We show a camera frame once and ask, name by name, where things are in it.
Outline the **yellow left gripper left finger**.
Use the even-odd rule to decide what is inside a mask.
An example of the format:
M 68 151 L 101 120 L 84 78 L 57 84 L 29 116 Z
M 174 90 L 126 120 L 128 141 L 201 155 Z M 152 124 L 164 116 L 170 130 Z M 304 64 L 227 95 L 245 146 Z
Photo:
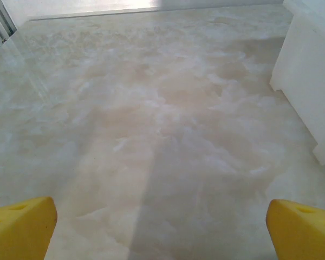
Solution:
M 0 259 L 44 259 L 56 223 L 51 197 L 0 207 Z

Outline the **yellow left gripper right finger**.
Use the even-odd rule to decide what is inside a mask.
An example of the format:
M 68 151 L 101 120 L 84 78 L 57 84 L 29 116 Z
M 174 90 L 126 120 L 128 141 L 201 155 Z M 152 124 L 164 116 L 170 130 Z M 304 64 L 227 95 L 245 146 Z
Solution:
M 278 259 L 325 260 L 325 210 L 275 199 L 266 226 Z

